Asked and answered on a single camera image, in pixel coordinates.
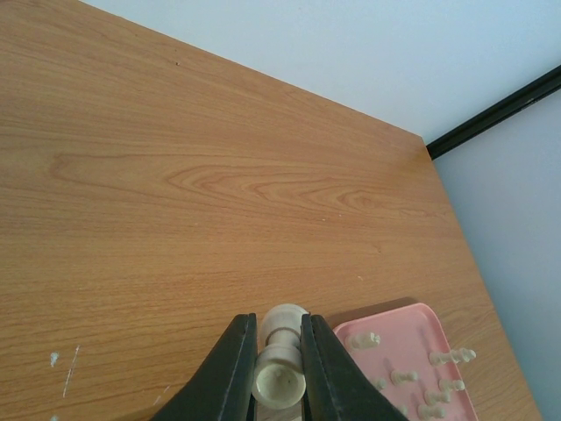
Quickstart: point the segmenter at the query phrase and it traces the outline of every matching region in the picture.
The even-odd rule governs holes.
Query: black trim
[[[444,136],[429,143],[427,149],[430,158],[435,160],[560,88],[561,66],[558,66],[477,116],[470,118],[452,131],[447,132]]]

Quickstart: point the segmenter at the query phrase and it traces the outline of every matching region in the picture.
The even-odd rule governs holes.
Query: white wall
[[[543,418],[561,413],[561,91],[435,160]]]
[[[430,142],[561,62],[558,0],[87,0]]]

